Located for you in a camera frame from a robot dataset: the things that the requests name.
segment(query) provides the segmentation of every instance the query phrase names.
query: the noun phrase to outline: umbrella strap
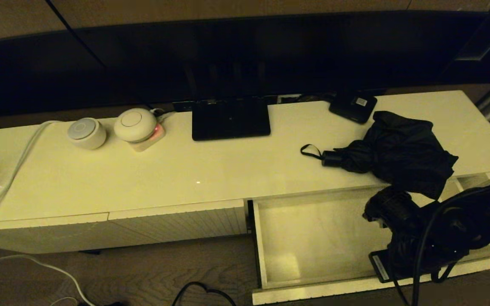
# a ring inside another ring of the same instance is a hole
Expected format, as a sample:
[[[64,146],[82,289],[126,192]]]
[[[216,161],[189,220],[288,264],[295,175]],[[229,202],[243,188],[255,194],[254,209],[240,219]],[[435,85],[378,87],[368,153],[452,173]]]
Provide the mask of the umbrella strap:
[[[313,153],[307,153],[307,152],[304,152],[304,150],[305,150],[305,149],[307,149],[307,147],[309,147],[309,146],[314,147],[314,148],[317,150],[317,152],[319,152],[319,155],[315,155],[315,154],[313,154]],[[325,159],[325,158],[323,157],[323,155],[321,155],[321,151],[320,151],[320,150],[319,150],[317,147],[315,147],[314,145],[312,145],[311,143],[308,143],[308,144],[306,144],[305,146],[301,147],[301,148],[300,148],[300,153],[302,153],[302,155],[306,155],[306,156],[315,157],[316,159],[319,159],[319,160],[323,160],[323,159]]]

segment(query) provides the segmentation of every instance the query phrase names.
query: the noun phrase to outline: open drawer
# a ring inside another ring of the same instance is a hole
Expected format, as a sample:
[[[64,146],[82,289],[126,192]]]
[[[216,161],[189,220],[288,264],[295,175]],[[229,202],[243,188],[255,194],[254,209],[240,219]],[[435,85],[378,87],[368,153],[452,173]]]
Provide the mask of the open drawer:
[[[253,304],[392,287],[379,282],[368,258],[370,252],[387,247],[391,232],[362,218],[366,202],[384,187],[255,199],[261,288],[253,291]],[[459,181],[450,179],[440,200],[461,191]],[[412,197],[419,206],[432,201],[420,194]],[[450,276],[485,269],[490,269],[490,245],[471,250]],[[430,281],[430,276],[421,281]]]

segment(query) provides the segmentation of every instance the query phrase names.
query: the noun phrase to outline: white smart speaker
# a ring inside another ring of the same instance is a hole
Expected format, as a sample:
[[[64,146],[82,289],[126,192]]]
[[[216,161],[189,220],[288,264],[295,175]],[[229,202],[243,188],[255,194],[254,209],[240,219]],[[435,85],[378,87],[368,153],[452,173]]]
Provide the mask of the white smart speaker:
[[[129,143],[147,140],[155,132],[156,117],[143,108],[132,108],[118,116],[114,123],[114,133]]]
[[[82,118],[68,128],[69,141],[83,149],[93,150],[105,143],[107,132],[94,118]]]

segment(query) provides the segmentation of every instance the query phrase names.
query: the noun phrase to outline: black folded umbrella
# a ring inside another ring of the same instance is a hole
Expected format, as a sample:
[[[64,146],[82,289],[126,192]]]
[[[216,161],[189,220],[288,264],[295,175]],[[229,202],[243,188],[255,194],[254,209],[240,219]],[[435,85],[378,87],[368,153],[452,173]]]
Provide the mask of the black folded umbrella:
[[[432,122],[385,111],[375,112],[373,119],[364,139],[348,147],[317,156],[303,152],[309,146],[305,145],[301,152],[322,160],[325,166],[357,173],[371,171],[396,188],[438,199],[458,157],[442,148],[432,133]]]

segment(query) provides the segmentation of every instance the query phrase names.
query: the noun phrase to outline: cable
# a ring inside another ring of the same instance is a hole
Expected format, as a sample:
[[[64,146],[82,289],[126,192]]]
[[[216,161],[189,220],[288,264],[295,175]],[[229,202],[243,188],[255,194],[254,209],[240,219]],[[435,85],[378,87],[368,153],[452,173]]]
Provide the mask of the cable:
[[[396,244],[395,241],[399,240],[399,239],[396,239],[395,238],[396,234],[393,233],[393,236],[391,238],[391,241],[390,241],[390,249],[387,250],[389,252],[389,265],[387,265],[387,268],[389,269],[389,276],[393,279],[393,283],[394,283],[394,287],[396,288],[396,291],[398,292],[398,295],[400,296],[400,299],[402,300],[402,302],[404,303],[405,306],[410,306],[410,302],[408,302],[408,300],[406,299],[406,296],[404,295],[404,293],[402,292],[402,289],[400,287],[400,284],[398,283],[398,280],[396,279],[395,275],[394,275],[394,257],[393,257],[393,253],[394,253],[394,244]]]
[[[306,101],[301,101],[302,99],[305,98],[313,98],[313,99],[307,99]],[[298,103],[298,102],[309,102],[309,101],[326,101],[329,103],[332,103],[334,101],[334,96],[331,96],[329,93],[320,93],[320,94],[307,94],[304,93],[297,97],[293,103]]]
[[[76,298],[74,297],[71,297],[71,296],[66,296],[66,297],[63,297],[61,298],[60,300],[55,300],[54,303],[50,304],[49,306],[54,306],[56,305],[58,302],[62,301],[62,300],[67,300],[67,299],[70,299],[70,300],[74,300],[75,301],[75,305],[78,306],[78,301]]]
[[[50,0],[45,0],[45,2],[46,2],[46,4],[48,4],[50,6],[50,9],[54,12],[54,14],[56,14],[58,19],[60,19],[60,21],[64,24],[64,27],[66,27],[66,29],[71,34],[71,36],[73,36],[73,38],[75,38],[75,40],[78,43],[80,43],[80,45],[84,48],[84,50],[86,50],[88,52],[88,54],[90,54],[90,56],[92,56],[96,60],[96,62],[103,67],[103,69],[107,70],[107,66],[105,66],[105,64],[101,61],[100,58],[97,57],[97,55],[94,53],[94,51],[92,51],[92,49],[90,49],[90,47],[88,47],[88,45],[82,39],[80,39],[80,37],[75,33],[74,29],[64,19],[64,16],[62,16],[62,14],[60,14],[60,12],[56,8],[56,6],[54,6],[54,4],[52,4],[52,2]]]
[[[157,116],[157,117],[156,117],[156,120],[157,120],[159,123],[164,123],[164,121],[165,121],[167,118],[169,118],[169,117],[173,116],[175,113],[176,113],[176,112],[169,112],[169,113],[162,114],[162,115],[160,115],[160,116]]]
[[[443,283],[447,277],[449,276],[449,273],[451,273],[451,270],[455,266],[455,263],[451,263],[447,268],[445,269],[445,272],[442,274],[440,277],[439,273],[440,271],[438,270],[436,273],[430,273],[430,279],[432,279],[433,283]]]
[[[430,233],[430,229],[432,229],[432,225],[434,225],[434,221],[438,217],[438,215],[451,203],[462,198],[463,196],[470,196],[471,194],[480,193],[482,191],[481,188],[470,189],[464,192],[453,196],[446,200],[443,204],[441,204],[436,211],[432,214],[432,217],[428,221],[428,225],[424,228],[424,231],[421,235],[420,243],[418,244],[416,257],[413,263],[413,298],[412,298],[412,306],[418,306],[419,304],[419,286],[420,286],[420,278],[421,278],[421,262],[422,262],[422,254],[424,252],[424,246],[426,245],[426,239],[428,238],[428,234]]]
[[[191,281],[190,283],[187,283],[181,289],[181,291],[179,291],[179,293],[175,297],[175,300],[173,300],[173,303],[171,304],[171,306],[177,305],[177,302],[179,301],[179,298],[181,298],[182,294],[184,294],[185,291],[188,289],[188,287],[190,287],[192,285],[196,285],[196,286],[202,287],[207,294],[210,294],[210,293],[218,294],[218,295],[222,296],[223,298],[225,298],[228,302],[230,302],[230,304],[232,304],[232,306],[236,306],[236,304],[234,303],[234,301],[232,300],[232,298],[230,298],[230,296],[228,294],[224,293],[223,291],[217,290],[217,289],[208,289],[208,287],[206,285],[200,283],[199,281]]]
[[[151,109],[149,112],[151,112],[154,116],[161,116],[166,113],[166,111],[163,108],[157,108],[157,107],[156,108],[149,107],[149,108]]]
[[[14,170],[12,171],[12,174],[10,176],[10,180],[8,182],[8,184],[1,190],[1,193],[0,193],[0,200],[6,195],[6,193],[8,192],[10,186],[12,185],[12,182],[14,181],[14,178],[16,177],[16,174],[18,173],[18,170],[20,169],[20,167],[22,166],[22,163],[24,163],[31,147],[33,146],[33,144],[35,143],[35,141],[37,140],[37,137],[39,137],[39,135],[41,134],[41,132],[47,127],[49,126],[50,124],[54,123],[54,122],[59,122],[59,121],[48,121],[48,122],[43,122],[42,124],[39,125],[39,127],[37,128],[37,130],[35,131],[35,133],[33,133],[33,135],[31,136],[31,138],[29,138],[29,141],[28,143],[26,144],[26,147],[24,149],[24,151],[22,151],[22,155],[20,155],[20,158],[18,160],[18,162],[16,163],[16,166],[14,168]],[[75,286],[77,287],[77,291],[78,293],[80,294],[80,297],[84,300],[84,302],[86,302],[86,304],[90,305],[90,306],[95,306],[95,304],[93,304],[92,302],[90,302],[86,296],[84,296],[84,293],[82,292],[82,290],[80,290],[80,286],[78,284],[78,281],[75,279],[75,277],[73,277],[73,275],[67,273],[66,271],[58,268],[58,267],[55,267],[53,265],[48,265],[46,263],[42,263],[41,261],[39,261],[37,258],[33,257],[33,256],[29,256],[29,255],[25,255],[25,254],[18,254],[18,255],[10,255],[10,256],[4,256],[4,257],[0,257],[0,261],[1,260],[5,260],[5,259],[15,259],[15,258],[23,258],[23,259],[29,259],[31,261],[33,261],[34,263],[38,264],[38,265],[41,265],[43,267],[47,267],[47,268],[50,268],[50,269],[54,269],[60,273],[63,273],[65,274],[66,276],[70,277],[70,279],[74,282]]]

